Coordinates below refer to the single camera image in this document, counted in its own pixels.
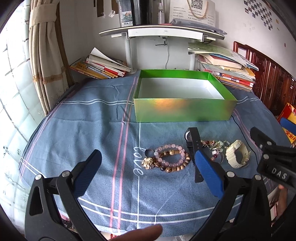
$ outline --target shelf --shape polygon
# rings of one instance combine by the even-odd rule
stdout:
[[[225,37],[221,34],[207,31],[205,29],[196,29],[190,27],[180,27],[171,25],[138,25],[122,28],[114,28],[99,33],[100,36],[111,35],[111,37],[121,37],[126,35],[127,39],[143,36],[162,36],[162,37],[181,37],[194,39],[203,42],[207,40],[223,40]]]

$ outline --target bracelet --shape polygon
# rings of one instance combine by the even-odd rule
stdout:
[[[175,148],[171,150],[166,150],[164,152],[161,152],[162,150],[168,149],[168,148]],[[176,154],[181,155],[181,159],[177,163],[169,163],[162,159],[164,156],[173,156]],[[182,146],[175,145],[175,144],[169,144],[164,145],[162,147],[159,147],[155,149],[154,157],[146,157],[142,161],[142,166],[145,167],[145,169],[153,169],[154,167],[160,168],[161,171],[169,172],[175,172],[183,170],[188,163],[191,161],[191,158],[188,153],[185,152],[185,150],[182,148]]]
[[[217,158],[220,153],[222,154],[220,164],[224,160],[224,155],[223,155],[224,148],[227,149],[230,146],[230,143],[228,141],[214,141],[214,140],[203,141],[203,140],[201,140],[201,143],[202,143],[202,147],[207,147],[212,152],[213,156],[211,157],[211,161],[214,161],[215,158]]]

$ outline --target blue gripper pad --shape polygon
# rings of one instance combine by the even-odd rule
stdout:
[[[201,151],[195,153],[195,164],[211,190],[211,193],[221,199],[224,194],[223,182]]]
[[[102,154],[99,150],[94,150],[86,161],[80,162],[82,170],[74,182],[73,195],[75,198],[85,194],[89,184],[102,164]]]
[[[281,118],[280,124],[293,135],[296,135],[296,125],[293,122],[287,120],[286,118]]]

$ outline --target white wall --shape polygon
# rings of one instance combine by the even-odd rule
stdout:
[[[273,29],[263,25],[260,17],[256,19],[245,13],[243,0],[213,0],[216,3],[216,26],[227,32],[223,41],[216,41],[222,47],[233,48],[233,41],[247,44],[269,56],[290,74],[296,77],[296,42],[285,25],[272,13]],[[106,17],[97,17],[93,0],[61,0],[61,25],[66,54],[69,63],[90,53],[97,47],[106,55],[125,60],[124,39],[100,37],[99,32],[119,27],[118,15],[108,17],[111,1],[104,0]],[[172,38],[169,43],[168,69],[188,69],[190,57],[187,53],[188,39]],[[167,46],[160,37],[138,37],[132,39],[134,65],[138,69],[163,69],[168,57]]]

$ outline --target watch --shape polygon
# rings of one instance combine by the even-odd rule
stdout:
[[[235,151],[237,150],[242,154],[241,161],[237,161],[237,157],[235,155]],[[233,168],[237,169],[246,165],[250,158],[250,153],[251,152],[248,152],[246,145],[242,141],[236,140],[226,149],[226,159]]]

